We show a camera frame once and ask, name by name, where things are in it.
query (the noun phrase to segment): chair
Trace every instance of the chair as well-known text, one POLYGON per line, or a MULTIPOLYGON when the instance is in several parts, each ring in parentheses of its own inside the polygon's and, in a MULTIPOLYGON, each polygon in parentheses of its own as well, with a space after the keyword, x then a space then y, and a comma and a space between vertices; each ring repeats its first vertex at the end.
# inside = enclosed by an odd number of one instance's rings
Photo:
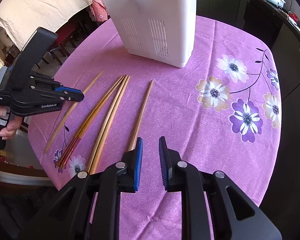
POLYGON ((67 22, 63 26, 61 26, 56 33, 59 35, 57 40, 53 43, 53 45, 48 50, 48 53, 58 61, 60 65, 62 65, 61 60, 54 53, 58 50, 63 57, 70 56, 70 53, 66 50, 64 45, 67 42, 70 42, 72 47, 76 48, 77 46, 74 44, 73 39, 76 40, 75 33, 77 32, 78 24, 74 22, 67 22))

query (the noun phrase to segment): wooden chopstick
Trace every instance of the wooden chopstick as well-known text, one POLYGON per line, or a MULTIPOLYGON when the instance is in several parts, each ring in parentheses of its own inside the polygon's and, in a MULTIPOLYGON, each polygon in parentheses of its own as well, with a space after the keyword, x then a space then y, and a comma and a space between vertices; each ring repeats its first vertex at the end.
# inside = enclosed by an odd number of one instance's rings
MULTIPOLYGON (((85 90, 82 92, 83 94, 85 94, 91 87, 92 85, 96 82, 96 80, 101 76, 101 74, 103 73, 103 71, 101 71, 91 82, 90 84, 85 88, 85 90)), ((47 150, 50 148, 53 140, 55 139, 55 137, 57 136, 58 131, 61 129, 61 127, 63 127, 63 124, 65 123, 65 121, 68 119, 69 115, 72 113, 72 111, 74 110, 74 108, 77 106, 79 102, 74 102, 73 105, 70 107, 70 109, 68 110, 68 112, 65 114, 65 116, 62 118, 62 120, 60 121, 60 123, 58 124, 58 126, 56 127, 56 129, 54 130, 52 136, 50 137, 48 143, 46 144, 46 147, 43 151, 43 153, 47 152, 47 150)))
POLYGON ((84 120, 84 122, 81 124, 79 129, 76 131, 75 135, 71 139, 70 143, 66 147, 65 151, 59 158, 58 162, 56 163, 57 167, 63 168, 66 162, 68 161, 70 155, 78 145, 80 139, 83 137, 84 133, 88 129, 89 125, 95 118, 95 116, 99 113, 103 105, 106 103, 108 98, 111 96, 111 94, 114 92, 114 90, 117 88, 119 84, 121 84, 123 80, 123 76, 121 76, 109 89, 108 91, 103 95, 103 97, 99 100, 99 102, 95 105, 95 107, 92 109, 92 111, 89 113, 88 117, 84 120))
POLYGON ((101 141, 103 132, 104 132, 104 130, 105 130, 105 128, 106 128, 106 125, 107 125, 107 123, 108 123, 108 121, 109 121, 111 112, 112 112, 112 110, 114 109, 115 103, 116 103, 116 101, 118 100, 118 97, 119 97, 119 95, 120 95, 120 92, 122 91, 122 88, 124 87, 124 84, 125 84, 127 78, 128 78, 128 76, 125 75, 124 78, 123 78, 123 82, 121 83, 121 85, 120 85, 120 87, 119 87, 119 89, 118 89, 118 91, 117 91, 117 94, 115 95, 115 97, 114 97, 114 99, 113 99, 113 101, 112 101, 112 104, 110 105, 110 108, 109 108, 109 110, 108 110, 108 113, 107 113, 107 115, 106 115, 104 121, 103 121, 103 124, 102 124, 102 126, 101 126, 101 128, 100 128, 100 130, 99 130, 99 134, 98 134, 98 136, 97 136, 97 139, 96 139, 95 145, 94 145, 94 147, 93 147, 93 150, 92 150, 92 153, 91 153, 91 157, 90 157, 90 160, 89 160, 89 163, 88 163, 88 166, 87 166, 87 171, 90 171, 90 169, 91 169, 91 166, 92 166, 92 163, 93 163, 93 159, 94 159, 95 154, 96 154, 96 152, 97 152, 97 148, 98 148, 98 146, 99 146, 99 144, 100 144, 100 141, 101 141))
POLYGON ((112 105, 109 109, 109 112, 106 116, 106 119, 102 125, 102 127, 104 127, 104 131, 103 131, 102 135, 100 136, 100 141, 98 139, 96 140, 96 143, 94 145, 94 148, 93 148, 90 160, 89 160, 89 164, 87 167, 87 170, 89 171, 90 174, 94 174, 96 172, 96 169, 97 169, 97 166, 98 166, 98 163, 100 160, 100 156, 102 153, 102 149, 105 145, 111 124, 113 122, 114 116, 117 112, 118 106, 120 104, 121 98, 124 94, 124 91, 127 87, 129 80, 130 80, 130 76, 126 76, 124 81, 121 84, 122 86, 120 86, 120 88, 118 90, 118 93, 117 93, 118 96, 116 96, 116 98, 113 100, 112 105))
POLYGON ((147 91, 147 94, 146 94, 146 97, 145 97, 145 100, 143 101, 143 105, 142 105, 142 108, 141 108, 136 126, 134 127, 134 131, 133 131, 133 134, 132 134, 132 137, 131 137, 131 141, 130 141, 130 144, 129 144, 128 151, 133 150, 135 145, 136 145, 137 137, 138 137, 138 133, 139 133, 139 129, 140 129, 140 124, 141 124, 141 121, 142 121, 142 116, 143 116, 143 113, 145 112, 145 109, 146 109, 146 104, 148 102, 148 98, 149 98, 149 95, 150 95, 150 91, 151 91, 153 82, 154 82, 154 80, 151 80, 148 91, 147 91))

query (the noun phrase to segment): white curtain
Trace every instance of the white curtain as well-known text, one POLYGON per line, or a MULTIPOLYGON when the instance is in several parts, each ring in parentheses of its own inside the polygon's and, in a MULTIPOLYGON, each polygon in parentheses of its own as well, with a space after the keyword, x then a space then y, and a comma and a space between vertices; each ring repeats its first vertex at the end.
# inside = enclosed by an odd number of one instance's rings
POLYGON ((92 0, 2 0, 0 26, 21 50, 38 27, 57 31, 92 0))

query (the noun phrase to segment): white basket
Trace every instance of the white basket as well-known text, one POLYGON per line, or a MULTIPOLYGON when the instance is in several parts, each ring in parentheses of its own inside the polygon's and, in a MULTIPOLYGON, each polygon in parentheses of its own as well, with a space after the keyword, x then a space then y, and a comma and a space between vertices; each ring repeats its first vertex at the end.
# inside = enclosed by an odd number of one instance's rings
POLYGON ((103 0, 130 54, 184 67, 194 45, 196 0, 103 0))

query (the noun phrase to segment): metal screw head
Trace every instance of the metal screw head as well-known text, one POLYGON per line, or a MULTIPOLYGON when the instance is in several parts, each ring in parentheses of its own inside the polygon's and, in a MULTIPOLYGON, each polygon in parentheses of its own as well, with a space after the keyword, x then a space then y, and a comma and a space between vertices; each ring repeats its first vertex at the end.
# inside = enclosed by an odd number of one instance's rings
POLYGON ((180 162, 178 162, 177 164, 178 164, 178 166, 179 166, 180 168, 185 168, 185 167, 187 167, 187 165, 188 165, 188 163, 186 163, 186 162, 184 162, 184 161, 180 161, 180 162))
POLYGON ((115 166, 118 168, 118 169, 122 169, 126 166, 126 164, 124 162, 118 162, 115 164, 115 166))
POLYGON ((216 171, 215 175, 220 179, 223 179, 225 177, 225 174, 222 171, 216 171))
POLYGON ((84 179, 84 178, 86 178, 88 176, 88 173, 86 172, 86 171, 80 171, 79 173, 78 173, 78 178, 79 179, 84 179))

